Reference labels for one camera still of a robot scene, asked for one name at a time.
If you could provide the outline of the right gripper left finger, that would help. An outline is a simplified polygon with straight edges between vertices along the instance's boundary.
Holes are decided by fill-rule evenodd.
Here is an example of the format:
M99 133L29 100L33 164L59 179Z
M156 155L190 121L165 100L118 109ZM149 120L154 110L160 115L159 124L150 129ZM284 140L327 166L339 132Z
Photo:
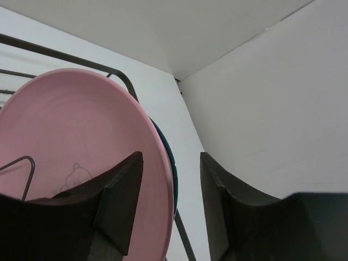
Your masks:
M52 198L1 195L1 260L87 260L129 252L143 174L136 151Z

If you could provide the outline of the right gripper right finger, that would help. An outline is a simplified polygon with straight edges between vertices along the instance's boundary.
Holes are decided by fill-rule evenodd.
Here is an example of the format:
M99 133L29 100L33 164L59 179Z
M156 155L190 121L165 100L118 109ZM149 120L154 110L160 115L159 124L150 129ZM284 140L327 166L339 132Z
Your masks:
M347 194L279 199L200 155L211 260L347 260Z

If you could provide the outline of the white plate green rim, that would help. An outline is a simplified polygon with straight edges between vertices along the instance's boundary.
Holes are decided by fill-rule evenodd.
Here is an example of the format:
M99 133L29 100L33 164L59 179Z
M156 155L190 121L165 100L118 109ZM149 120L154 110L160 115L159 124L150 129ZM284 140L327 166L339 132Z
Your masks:
M173 196L174 196L174 216L177 214L177 204L178 204L178 174L177 174L177 167L176 167L176 162L174 155L172 153L171 147L163 134L163 132L160 130L158 125L152 120L152 123L154 124L161 141L166 149L166 153L168 155L170 165L171 165L171 171L172 171L172 176L173 176Z

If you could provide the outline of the pink plastic plate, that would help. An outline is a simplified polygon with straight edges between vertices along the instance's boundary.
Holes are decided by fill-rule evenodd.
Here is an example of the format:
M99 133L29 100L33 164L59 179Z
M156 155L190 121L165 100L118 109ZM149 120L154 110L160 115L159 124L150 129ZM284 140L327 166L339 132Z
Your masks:
M113 80L59 69L30 80L1 109L1 195L52 198L139 151L143 174L127 256L164 260L174 212L166 149L148 114Z

